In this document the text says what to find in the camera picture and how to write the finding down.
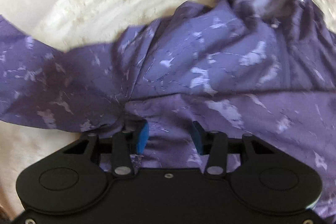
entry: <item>purple patterned fabric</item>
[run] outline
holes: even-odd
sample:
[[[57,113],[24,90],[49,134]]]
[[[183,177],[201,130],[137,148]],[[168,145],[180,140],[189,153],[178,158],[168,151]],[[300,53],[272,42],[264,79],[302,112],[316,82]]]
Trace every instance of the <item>purple patterned fabric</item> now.
[[[0,119],[108,137],[145,118],[145,167],[204,167],[188,134],[245,132],[315,168],[336,215],[336,44],[311,0],[261,18],[251,0],[186,2],[115,43],[57,51],[0,18]],[[239,165],[234,155],[229,170]]]

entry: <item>white bedding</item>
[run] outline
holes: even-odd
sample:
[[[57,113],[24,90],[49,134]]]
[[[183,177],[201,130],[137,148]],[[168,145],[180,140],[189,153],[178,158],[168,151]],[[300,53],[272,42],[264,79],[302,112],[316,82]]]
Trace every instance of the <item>white bedding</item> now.
[[[59,0],[32,35],[61,50],[113,41],[131,24],[144,24],[171,15],[186,0]],[[214,5],[215,0],[194,0]],[[314,0],[336,31],[336,0]],[[0,122],[0,204],[13,217],[22,210],[15,180],[28,165],[78,138],[77,134]]]

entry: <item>silver rivet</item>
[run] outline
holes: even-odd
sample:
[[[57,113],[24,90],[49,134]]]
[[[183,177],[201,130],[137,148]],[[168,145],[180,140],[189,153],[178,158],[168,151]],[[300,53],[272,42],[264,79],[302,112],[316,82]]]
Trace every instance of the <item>silver rivet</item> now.
[[[127,166],[119,166],[119,167],[115,168],[114,172],[117,175],[125,176],[125,175],[128,175],[129,173],[131,173],[131,169],[130,169],[130,167],[127,167]]]
[[[210,166],[207,168],[207,173],[210,175],[221,175],[223,172],[224,170],[220,166]]]
[[[26,219],[25,224],[36,224],[36,222],[32,220],[31,218],[28,218]]]
[[[174,177],[174,175],[171,174],[171,173],[165,174],[166,179],[172,179],[173,177]]]

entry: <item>circular cap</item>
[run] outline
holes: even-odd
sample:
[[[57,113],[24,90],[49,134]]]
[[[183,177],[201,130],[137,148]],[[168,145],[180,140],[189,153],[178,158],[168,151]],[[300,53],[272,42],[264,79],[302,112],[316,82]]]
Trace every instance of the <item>circular cap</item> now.
[[[221,175],[223,174],[224,170],[220,166],[210,166],[207,168],[207,172],[210,175]]]
[[[322,192],[315,170],[283,154],[253,156],[232,173],[230,182],[251,208],[273,215],[303,211]]]
[[[131,169],[130,167],[127,167],[127,166],[119,166],[117,168],[115,168],[114,172],[117,174],[117,175],[120,175],[120,176],[125,176],[125,175],[128,175],[129,173],[131,173]]]
[[[45,171],[40,176],[40,183],[46,189],[60,191],[74,186],[78,182],[78,178],[76,171],[60,167]]]
[[[259,178],[264,186],[278,191],[292,189],[299,182],[294,172],[283,168],[267,169],[261,172]]]
[[[26,219],[25,224],[36,224],[36,222],[33,219],[28,218]]]
[[[105,172],[82,155],[50,155],[23,170],[16,191],[27,206],[45,213],[81,210],[105,190]]]

